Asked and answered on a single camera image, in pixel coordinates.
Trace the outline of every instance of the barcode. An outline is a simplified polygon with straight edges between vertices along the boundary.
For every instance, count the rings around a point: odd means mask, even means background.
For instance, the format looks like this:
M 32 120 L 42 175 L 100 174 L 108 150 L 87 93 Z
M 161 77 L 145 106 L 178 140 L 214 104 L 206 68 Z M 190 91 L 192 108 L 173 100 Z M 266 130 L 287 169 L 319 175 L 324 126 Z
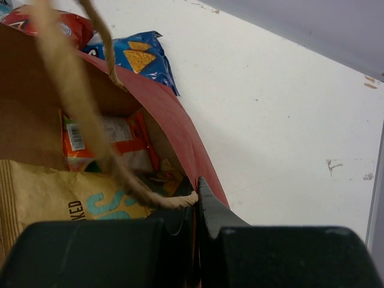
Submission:
M 79 131 L 79 125 L 76 123 L 67 124 L 67 131 L 70 137 L 72 151 L 84 150 L 85 145 Z

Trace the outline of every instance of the white table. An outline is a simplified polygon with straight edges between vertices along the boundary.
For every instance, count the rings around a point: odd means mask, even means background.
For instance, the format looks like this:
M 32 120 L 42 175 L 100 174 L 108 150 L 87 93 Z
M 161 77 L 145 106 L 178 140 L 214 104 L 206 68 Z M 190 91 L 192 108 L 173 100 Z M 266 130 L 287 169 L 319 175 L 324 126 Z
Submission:
M 164 35 L 180 100 L 235 213 L 250 224 L 342 225 L 365 239 L 384 84 L 195 0 L 94 2 L 115 38 Z M 56 4 L 83 15 L 73 0 Z

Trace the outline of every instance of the orange snack package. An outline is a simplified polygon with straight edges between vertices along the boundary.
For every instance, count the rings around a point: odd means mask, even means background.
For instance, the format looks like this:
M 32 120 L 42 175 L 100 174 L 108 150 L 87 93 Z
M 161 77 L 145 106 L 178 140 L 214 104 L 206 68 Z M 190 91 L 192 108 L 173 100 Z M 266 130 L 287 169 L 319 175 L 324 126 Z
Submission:
M 63 154 L 69 171 L 103 172 L 84 144 L 74 119 L 61 113 Z M 129 118 L 103 117 L 104 130 L 121 161 L 135 172 L 159 170 L 159 159 L 149 142 L 143 113 Z

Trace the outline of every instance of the bag handle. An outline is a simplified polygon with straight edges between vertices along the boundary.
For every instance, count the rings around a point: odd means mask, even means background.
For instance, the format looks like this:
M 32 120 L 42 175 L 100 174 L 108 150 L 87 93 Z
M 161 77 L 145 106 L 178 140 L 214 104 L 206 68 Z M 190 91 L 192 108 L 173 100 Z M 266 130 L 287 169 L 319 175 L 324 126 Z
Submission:
M 103 32 L 104 37 L 111 39 L 106 26 L 90 1 L 82 0 L 82 4 L 90 11 L 94 23 L 101 27 L 100 32 Z M 84 63 L 75 55 L 75 48 L 60 31 L 58 13 L 51 8 L 50 0 L 33 0 L 31 17 L 38 31 L 38 50 L 57 88 L 61 104 L 67 113 L 76 118 L 79 130 L 98 159 L 102 170 L 110 173 L 125 193 L 132 195 L 141 205 L 164 209 L 180 209 L 194 205 L 199 199 L 195 191 L 189 196 L 165 198 L 151 191 L 135 177 L 131 169 L 118 161 L 117 153 L 101 127 L 100 112 L 89 87 Z M 110 77 L 112 75 L 118 81 L 115 67 L 111 64 L 111 61 L 114 64 L 112 40 L 104 44 L 109 45 Z

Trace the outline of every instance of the white label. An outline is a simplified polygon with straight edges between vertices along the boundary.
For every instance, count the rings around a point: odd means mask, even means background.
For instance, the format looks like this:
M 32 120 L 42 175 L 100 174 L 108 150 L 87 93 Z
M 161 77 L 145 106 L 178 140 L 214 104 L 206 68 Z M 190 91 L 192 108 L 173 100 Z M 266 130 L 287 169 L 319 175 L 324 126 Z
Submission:
M 124 118 L 103 117 L 103 125 L 109 137 L 109 142 L 133 140 L 131 128 Z
M 84 150 L 85 145 L 82 135 L 79 131 L 79 125 L 76 123 L 67 124 L 68 135 L 70 138 L 72 151 Z

